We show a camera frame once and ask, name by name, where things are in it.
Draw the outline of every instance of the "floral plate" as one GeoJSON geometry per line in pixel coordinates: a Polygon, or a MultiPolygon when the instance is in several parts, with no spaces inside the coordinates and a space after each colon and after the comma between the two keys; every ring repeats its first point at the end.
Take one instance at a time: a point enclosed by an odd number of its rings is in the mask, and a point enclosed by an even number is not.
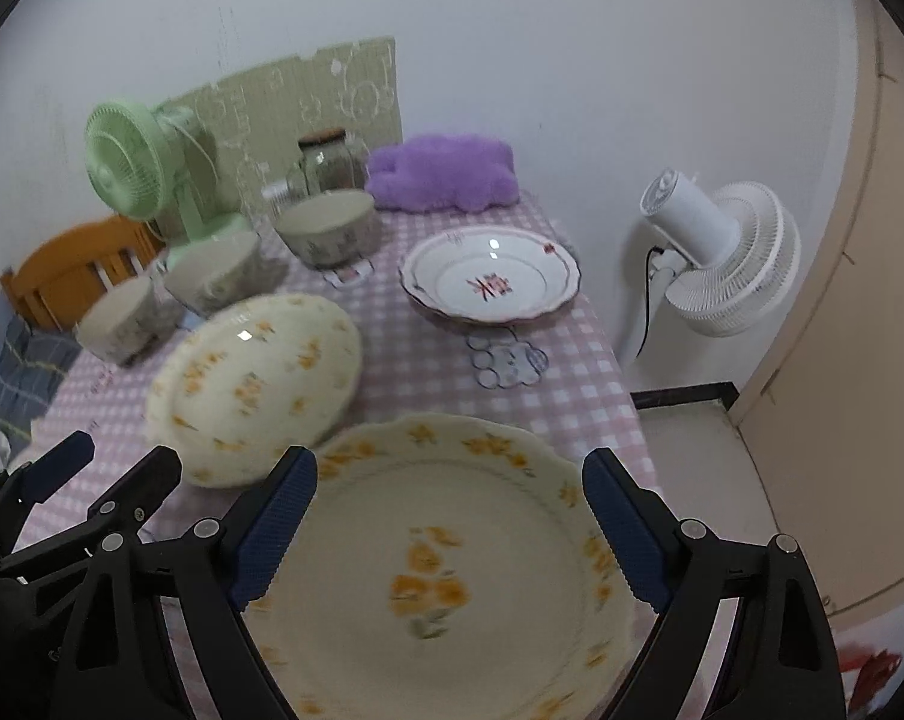
{"type": "Polygon", "coordinates": [[[362,338],[335,303],[252,298],[172,352],[148,393],[146,437],[178,453],[193,485],[247,485],[335,426],[361,368],[362,338]]]}
{"type": "Polygon", "coordinates": [[[580,720],[607,695],[634,602],[574,464],[434,413],[354,427],[316,459],[244,613],[299,717],[580,720]]]}
{"type": "Polygon", "coordinates": [[[451,319],[512,324],[556,311],[579,291],[579,266],[530,230],[483,224],[422,241],[399,268],[412,300],[451,319]]]}

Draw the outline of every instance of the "purple plush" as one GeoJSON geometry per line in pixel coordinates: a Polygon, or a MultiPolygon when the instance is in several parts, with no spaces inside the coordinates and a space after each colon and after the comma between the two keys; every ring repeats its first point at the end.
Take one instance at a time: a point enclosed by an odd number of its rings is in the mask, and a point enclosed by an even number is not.
{"type": "Polygon", "coordinates": [[[366,191],[378,208],[418,213],[474,213],[518,201],[511,146],[478,135],[420,135],[376,148],[366,191]]]}

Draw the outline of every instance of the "table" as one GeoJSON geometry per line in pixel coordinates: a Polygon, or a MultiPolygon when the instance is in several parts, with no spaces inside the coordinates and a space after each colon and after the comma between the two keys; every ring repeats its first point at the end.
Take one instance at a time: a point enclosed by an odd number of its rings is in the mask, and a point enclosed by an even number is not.
{"type": "MultiPolygon", "coordinates": [[[[550,317],[513,328],[514,338],[508,341],[541,350],[544,357],[537,357],[547,359],[547,367],[535,383],[502,389],[489,381],[487,372],[480,377],[482,371],[473,365],[476,349],[489,342],[483,332],[425,314],[401,289],[398,266],[406,252],[442,230],[503,224],[554,237],[534,201],[523,199],[511,208],[482,214],[383,213],[382,218],[383,245],[370,258],[372,272],[345,284],[333,284],[340,280],[305,269],[271,228],[259,228],[268,257],[267,278],[279,282],[277,291],[334,300],[362,333],[364,371],[343,426],[422,410],[473,415],[531,430],[577,464],[593,448],[607,446],[641,487],[657,486],[631,396],[585,295],[550,317]]],[[[176,331],[165,346],[128,370],[81,353],[45,418],[34,426],[33,443],[26,451],[37,457],[74,430],[84,430],[95,440],[95,460],[33,509],[19,548],[84,521],[89,505],[151,448],[142,436],[148,386],[187,333],[176,331]]],[[[236,495],[235,490],[180,485],[146,522],[146,531],[153,538],[175,538],[202,517],[220,517],[236,495]]],[[[180,613],[170,604],[166,616],[196,714],[214,717],[180,613]]],[[[638,620],[636,651],[649,630],[649,615],[638,620]]]]}

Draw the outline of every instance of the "power cord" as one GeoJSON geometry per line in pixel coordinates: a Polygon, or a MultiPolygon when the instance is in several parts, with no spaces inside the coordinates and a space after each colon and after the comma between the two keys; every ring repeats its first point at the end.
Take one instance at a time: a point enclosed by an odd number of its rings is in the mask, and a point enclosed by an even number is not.
{"type": "Polygon", "coordinates": [[[649,338],[649,283],[652,281],[652,276],[649,274],[649,263],[652,260],[653,254],[665,254],[665,249],[661,247],[652,247],[645,253],[645,331],[642,333],[642,343],[638,347],[636,357],[642,354],[642,349],[645,348],[645,342],[649,338]]]}

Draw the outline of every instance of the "baseboard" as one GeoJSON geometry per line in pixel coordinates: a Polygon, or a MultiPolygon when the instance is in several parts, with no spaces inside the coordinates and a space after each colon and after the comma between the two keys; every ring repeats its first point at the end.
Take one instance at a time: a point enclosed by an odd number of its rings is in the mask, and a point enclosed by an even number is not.
{"type": "Polygon", "coordinates": [[[725,410],[732,408],[739,390],[732,382],[713,382],[692,386],[671,386],[669,389],[643,389],[633,392],[637,409],[658,409],[663,406],[679,406],[683,403],[701,403],[704,400],[721,400],[725,410]]]}

